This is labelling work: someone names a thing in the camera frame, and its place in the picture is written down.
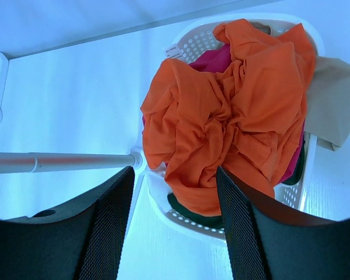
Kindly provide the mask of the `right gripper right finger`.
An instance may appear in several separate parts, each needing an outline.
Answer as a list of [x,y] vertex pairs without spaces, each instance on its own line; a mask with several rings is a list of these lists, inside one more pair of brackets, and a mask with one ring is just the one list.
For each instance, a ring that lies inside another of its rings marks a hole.
[[350,279],[350,218],[298,211],[222,167],[216,183],[234,279]]

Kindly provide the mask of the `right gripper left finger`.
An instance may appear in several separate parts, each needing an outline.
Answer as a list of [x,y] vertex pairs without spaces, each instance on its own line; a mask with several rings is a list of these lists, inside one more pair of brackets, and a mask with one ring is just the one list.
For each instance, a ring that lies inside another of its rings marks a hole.
[[0,279],[116,279],[135,173],[28,218],[0,220]]

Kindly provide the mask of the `beige t shirt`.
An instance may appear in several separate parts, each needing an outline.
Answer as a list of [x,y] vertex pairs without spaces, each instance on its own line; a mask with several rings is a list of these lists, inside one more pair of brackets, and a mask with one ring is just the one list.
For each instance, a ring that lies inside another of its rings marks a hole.
[[350,65],[319,55],[302,24],[274,37],[252,23],[236,52],[244,59],[242,129],[297,136],[300,129],[333,148],[350,134]]

